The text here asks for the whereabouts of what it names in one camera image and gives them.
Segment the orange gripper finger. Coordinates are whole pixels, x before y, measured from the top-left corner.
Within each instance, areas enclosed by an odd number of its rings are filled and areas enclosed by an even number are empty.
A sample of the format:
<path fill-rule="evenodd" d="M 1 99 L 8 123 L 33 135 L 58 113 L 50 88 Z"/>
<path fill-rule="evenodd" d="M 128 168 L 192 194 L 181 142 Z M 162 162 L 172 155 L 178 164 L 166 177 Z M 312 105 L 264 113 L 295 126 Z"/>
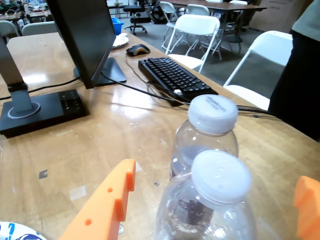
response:
<path fill-rule="evenodd" d="M 296 184 L 293 205 L 298 209 L 297 236 L 302 240 L 320 238 L 320 182 L 301 176 Z"/>
<path fill-rule="evenodd" d="M 135 189 L 136 161 L 124 159 L 109 173 L 60 236 L 61 240 L 116 240 Z"/>

